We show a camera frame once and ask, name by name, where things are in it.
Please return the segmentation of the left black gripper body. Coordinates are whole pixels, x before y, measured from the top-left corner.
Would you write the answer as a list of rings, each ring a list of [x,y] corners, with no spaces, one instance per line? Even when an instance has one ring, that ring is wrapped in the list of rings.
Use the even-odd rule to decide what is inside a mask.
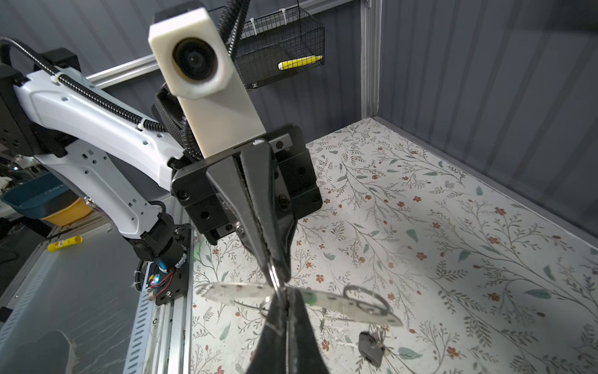
[[[274,173],[274,181],[285,183],[294,217],[301,219],[319,210],[322,207],[322,197],[301,128],[289,123],[263,134],[260,138],[272,148],[279,168]],[[253,141],[249,140],[180,168],[173,174],[173,196],[185,208],[198,232],[212,245],[234,232],[238,220],[223,207],[216,196],[216,190],[206,176],[207,168],[226,157],[240,156],[241,151],[252,146],[252,143]]]

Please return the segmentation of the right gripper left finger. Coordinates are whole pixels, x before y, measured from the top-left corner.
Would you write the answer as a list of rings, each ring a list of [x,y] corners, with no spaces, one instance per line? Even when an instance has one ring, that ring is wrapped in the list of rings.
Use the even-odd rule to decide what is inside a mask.
[[[287,326],[290,305],[288,291],[289,288],[282,288],[274,294],[247,374],[287,373]]]

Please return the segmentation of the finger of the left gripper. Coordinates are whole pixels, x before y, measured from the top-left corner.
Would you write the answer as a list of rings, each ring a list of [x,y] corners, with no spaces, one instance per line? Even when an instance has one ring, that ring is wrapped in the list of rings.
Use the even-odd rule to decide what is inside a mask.
[[[256,217],[243,173],[239,170],[235,158],[226,157],[209,166],[206,177],[234,218],[235,231],[244,247],[257,259],[267,282],[272,285],[268,271],[271,258],[266,247],[263,229]]]
[[[263,229],[269,256],[282,283],[291,280],[290,244],[297,220],[291,199],[278,172],[272,147],[256,140],[241,151],[240,162],[256,217]]]

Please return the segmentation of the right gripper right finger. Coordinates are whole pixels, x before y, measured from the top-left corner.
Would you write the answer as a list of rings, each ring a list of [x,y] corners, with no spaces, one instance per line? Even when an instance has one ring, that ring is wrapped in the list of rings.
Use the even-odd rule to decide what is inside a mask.
[[[328,374],[301,292],[288,288],[287,302],[287,372]]]

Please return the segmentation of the metal perforated ring disc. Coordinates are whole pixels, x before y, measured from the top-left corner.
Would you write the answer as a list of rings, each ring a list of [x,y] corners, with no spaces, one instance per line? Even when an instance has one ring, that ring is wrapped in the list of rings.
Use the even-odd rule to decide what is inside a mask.
[[[396,316],[389,303],[380,295],[357,285],[347,285],[340,294],[295,288],[301,294],[300,300],[311,307],[339,313],[350,321],[364,324],[402,327],[403,321]],[[273,287],[260,283],[219,282],[195,287],[196,295],[225,305],[241,306],[242,299],[272,300]]]

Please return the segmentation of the green key tag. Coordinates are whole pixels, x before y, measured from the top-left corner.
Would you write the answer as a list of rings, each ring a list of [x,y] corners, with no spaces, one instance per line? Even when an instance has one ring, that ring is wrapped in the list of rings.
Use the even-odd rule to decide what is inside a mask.
[[[301,296],[304,300],[304,303],[307,305],[318,305],[318,296],[312,290],[301,290]]]

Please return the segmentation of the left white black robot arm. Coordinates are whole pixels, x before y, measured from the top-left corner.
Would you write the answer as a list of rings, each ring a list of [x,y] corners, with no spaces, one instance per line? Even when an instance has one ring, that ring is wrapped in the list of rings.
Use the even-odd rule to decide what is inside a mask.
[[[301,129],[267,131],[235,67],[248,5],[229,1],[218,22],[200,1],[155,15],[149,45],[165,81],[158,119],[95,87],[70,51],[40,54],[3,37],[1,143],[89,197],[163,272],[185,263],[174,220],[115,159],[169,190],[209,243],[236,233],[280,287],[292,277],[297,223],[322,198]]]

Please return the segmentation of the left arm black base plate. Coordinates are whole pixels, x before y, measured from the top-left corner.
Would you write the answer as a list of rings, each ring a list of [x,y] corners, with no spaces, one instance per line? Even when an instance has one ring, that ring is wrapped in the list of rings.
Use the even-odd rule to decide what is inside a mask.
[[[174,239],[183,250],[181,260],[168,272],[163,272],[157,265],[151,265],[149,269],[145,290],[148,300],[157,306],[174,302],[188,293],[193,240],[191,224],[177,226]]]

